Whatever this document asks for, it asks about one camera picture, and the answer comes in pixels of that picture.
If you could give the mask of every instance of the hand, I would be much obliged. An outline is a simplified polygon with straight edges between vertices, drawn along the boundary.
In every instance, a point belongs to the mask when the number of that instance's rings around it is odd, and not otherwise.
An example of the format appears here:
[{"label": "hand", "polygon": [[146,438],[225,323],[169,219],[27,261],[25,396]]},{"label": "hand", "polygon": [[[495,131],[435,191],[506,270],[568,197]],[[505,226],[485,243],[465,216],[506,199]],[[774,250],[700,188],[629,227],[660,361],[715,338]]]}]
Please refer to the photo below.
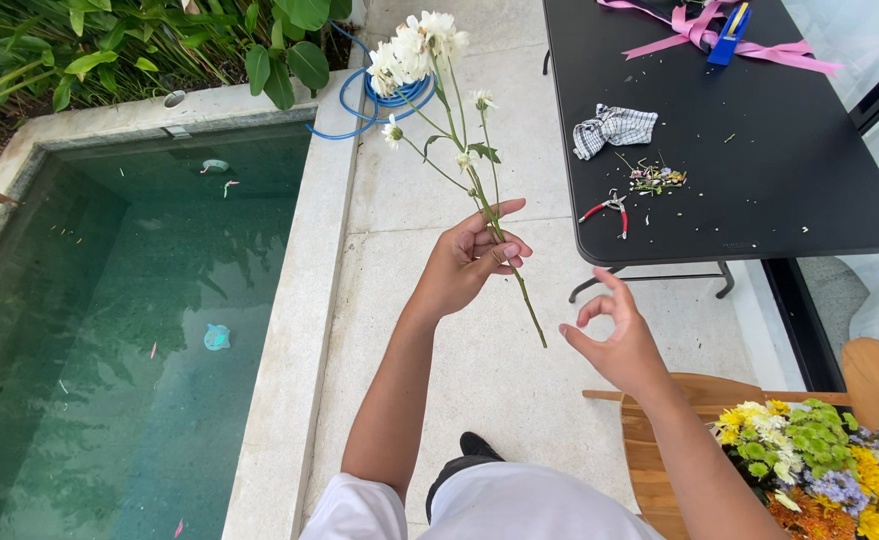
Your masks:
[{"label": "hand", "polygon": [[613,296],[601,295],[590,300],[579,310],[576,325],[584,327],[593,317],[608,314],[616,325],[613,334],[605,341],[596,341],[570,325],[559,325],[559,332],[600,375],[641,406],[649,399],[670,393],[675,384],[629,288],[602,268],[593,268],[593,275],[612,290]]},{"label": "hand", "polygon": [[[491,208],[502,217],[525,205],[526,199],[512,199]],[[409,300],[411,306],[438,321],[468,306],[490,274],[512,274],[506,261],[518,268],[523,265],[520,257],[532,255],[523,240],[505,230],[505,242],[497,244],[496,232],[492,227],[487,230],[487,223],[485,212],[476,212],[439,236]]]}]

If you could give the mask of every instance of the pink ribbon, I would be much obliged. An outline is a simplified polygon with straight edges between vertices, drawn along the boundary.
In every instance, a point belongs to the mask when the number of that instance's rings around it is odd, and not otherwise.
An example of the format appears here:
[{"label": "pink ribbon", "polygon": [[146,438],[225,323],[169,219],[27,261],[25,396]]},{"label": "pink ribbon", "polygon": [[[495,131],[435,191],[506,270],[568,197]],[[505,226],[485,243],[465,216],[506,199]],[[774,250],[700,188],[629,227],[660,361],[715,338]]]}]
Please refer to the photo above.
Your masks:
[{"label": "pink ribbon", "polygon": [[[719,13],[719,8],[721,4],[734,4],[739,2],[740,0],[713,0],[710,2],[708,6],[702,9],[702,13],[699,14],[699,17],[693,20],[686,20],[686,6],[677,6],[673,8],[673,20],[666,20],[660,17],[658,14],[655,14],[653,11],[650,11],[645,8],[640,8],[630,2],[626,2],[625,0],[596,0],[600,5],[607,6],[610,8],[633,8],[638,9],[639,11],[643,11],[646,14],[657,18],[666,24],[669,24],[673,27],[673,30],[676,32],[676,35],[667,37],[666,39],[661,39],[660,41],[649,43],[649,45],[644,45],[642,47],[637,47],[635,49],[630,49],[625,51],[623,54],[626,55],[625,59],[632,60],[635,57],[640,57],[642,55],[648,55],[649,53],[654,53],[656,51],[661,51],[663,49],[668,49],[669,47],[673,47],[675,45],[679,45],[686,42],[691,42],[699,47],[699,43],[708,43],[710,46],[715,46],[716,42],[719,40],[719,35],[716,34],[712,30],[706,30],[706,25],[709,24],[709,21],[717,18],[724,17],[723,14]],[[813,59],[805,54],[812,53],[813,49],[810,48],[809,44],[806,43],[806,40],[798,41],[797,43],[783,43],[781,45],[774,45],[772,47],[765,47],[763,45],[757,45],[756,43],[747,42],[741,40],[739,44],[736,45],[735,53],[737,55],[750,57],[750,58],[758,58],[763,60],[768,60],[769,62],[776,62],[778,64],[782,64],[783,66],[792,66],[793,68],[802,68],[809,69],[811,71],[818,71],[819,73],[824,73],[832,78],[836,78],[835,70],[842,68],[841,63],[830,63],[828,61],[823,62],[822,60]]]}]

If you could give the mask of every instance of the blue tape dispenser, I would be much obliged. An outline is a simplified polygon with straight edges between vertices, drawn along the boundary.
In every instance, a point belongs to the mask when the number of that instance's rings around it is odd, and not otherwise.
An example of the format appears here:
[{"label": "blue tape dispenser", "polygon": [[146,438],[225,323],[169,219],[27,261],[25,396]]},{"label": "blue tape dispenser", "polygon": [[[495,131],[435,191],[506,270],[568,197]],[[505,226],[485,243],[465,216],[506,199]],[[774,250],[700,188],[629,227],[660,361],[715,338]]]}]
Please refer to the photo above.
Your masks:
[{"label": "blue tape dispenser", "polygon": [[709,53],[709,58],[706,59],[707,62],[710,64],[717,63],[720,66],[729,66],[729,60],[733,58],[736,45],[739,44],[739,40],[743,37],[745,25],[749,22],[751,14],[752,7],[749,6],[748,2],[743,2],[729,14],[729,19],[726,20],[726,25],[722,27],[720,38],[716,40],[713,52]]}]

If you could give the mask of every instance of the black shoe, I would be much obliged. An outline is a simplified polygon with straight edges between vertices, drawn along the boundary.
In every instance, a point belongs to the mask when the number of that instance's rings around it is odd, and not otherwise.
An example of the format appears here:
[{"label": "black shoe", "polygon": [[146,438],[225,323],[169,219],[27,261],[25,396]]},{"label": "black shoe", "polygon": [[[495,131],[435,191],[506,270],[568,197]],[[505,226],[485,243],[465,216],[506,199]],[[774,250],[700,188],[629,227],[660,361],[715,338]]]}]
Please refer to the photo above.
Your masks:
[{"label": "black shoe", "polygon": [[489,446],[481,436],[477,436],[471,431],[459,436],[459,449],[465,456],[485,456],[494,460],[505,461],[496,451]]}]

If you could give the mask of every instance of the blue hose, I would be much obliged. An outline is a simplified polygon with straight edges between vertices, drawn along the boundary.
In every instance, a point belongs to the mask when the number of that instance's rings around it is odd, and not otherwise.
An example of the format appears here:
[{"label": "blue hose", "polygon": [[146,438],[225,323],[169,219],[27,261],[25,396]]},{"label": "blue hose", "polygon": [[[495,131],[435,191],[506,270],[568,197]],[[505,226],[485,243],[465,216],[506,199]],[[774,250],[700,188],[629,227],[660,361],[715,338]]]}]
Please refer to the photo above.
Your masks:
[{"label": "blue hose", "polygon": [[[341,28],[339,28],[337,26],[337,24],[335,22],[333,22],[332,20],[330,20],[329,23],[331,25],[333,25],[333,28],[339,30],[344,36],[348,37],[353,42],[359,43],[360,46],[362,47],[362,50],[365,52],[366,57],[369,58],[369,49],[367,49],[366,46],[363,45],[361,41],[359,41],[355,37],[352,37],[351,35],[349,35],[349,33],[347,33],[345,30],[342,30]],[[346,104],[345,100],[342,97],[346,93],[346,88],[349,87],[349,84],[362,74],[365,74],[363,82],[364,82],[364,86],[366,89],[366,97],[368,97],[369,99],[372,100],[373,106],[374,106],[373,116],[371,116],[371,117],[366,116],[365,114],[362,114],[361,112],[350,108],[349,105]],[[343,135],[324,134],[324,133],[321,133],[321,132],[315,130],[313,128],[313,126],[311,126],[309,124],[306,124],[306,129],[315,133],[316,135],[318,135],[322,138],[325,138],[326,140],[330,140],[330,141],[342,141],[347,138],[349,139],[349,138],[355,137],[355,136],[361,134],[362,132],[368,130],[370,127],[372,127],[373,124],[385,124],[389,121],[385,118],[382,118],[382,119],[378,118],[380,105],[382,107],[386,106],[388,108],[393,108],[393,109],[397,108],[398,106],[402,107],[403,105],[408,105],[408,103],[406,102],[406,99],[403,99],[403,96],[406,96],[406,98],[409,99],[409,101],[411,102],[411,101],[415,100],[416,98],[418,98],[420,95],[422,95],[423,92],[426,91],[426,88],[429,88],[430,93],[423,99],[423,101],[419,102],[419,104],[416,105],[416,108],[420,109],[423,105],[425,105],[428,101],[430,101],[430,98],[433,97],[433,92],[435,92],[435,88],[430,86],[431,79],[432,78],[429,75],[427,75],[426,78],[423,80],[417,80],[414,83],[411,82],[409,84],[404,84],[404,85],[400,86],[396,91],[402,95],[393,94],[389,97],[382,97],[373,90],[372,76],[369,75],[368,73],[366,73],[365,67],[361,67],[359,70],[356,71],[356,73],[353,73],[352,75],[350,75],[349,79],[346,79],[346,82],[344,82],[342,84],[342,88],[339,89],[339,104],[342,105],[342,107],[344,109],[348,110],[349,113],[352,114],[353,116],[355,116],[355,117],[358,116],[358,117],[362,118],[363,120],[366,120],[366,125],[362,126],[360,129],[356,129],[355,131],[353,131],[351,133],[348,133],[348,134],[346,133]],[[409,115],[412,115],[413,113],[415,113],[415,110],[413,110],[411,108],[409,111],[407,110],[406,112],[397,116],[396,120],[401,120],[403,118],[406,118]]]}]

